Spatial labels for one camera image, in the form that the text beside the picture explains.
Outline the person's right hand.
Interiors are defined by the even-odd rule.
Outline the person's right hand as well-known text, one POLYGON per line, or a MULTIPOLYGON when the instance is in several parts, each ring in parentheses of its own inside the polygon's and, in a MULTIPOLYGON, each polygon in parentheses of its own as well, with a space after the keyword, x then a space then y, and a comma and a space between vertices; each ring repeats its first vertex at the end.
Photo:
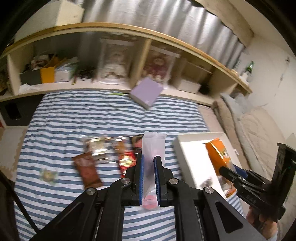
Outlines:
POLYGON ((255 209, 253 207, 249 207, 249 211, 246 215, 246 220, 255 227, 255 221, 258 219, 262 227, 259 229, 259 232, 267 239, 270 240, 271 238, 277 239, 278 234, 278 224, 274 222, 272 219, 267 218, 263 214, 259 214, 257 216, 255 214, 255 209))

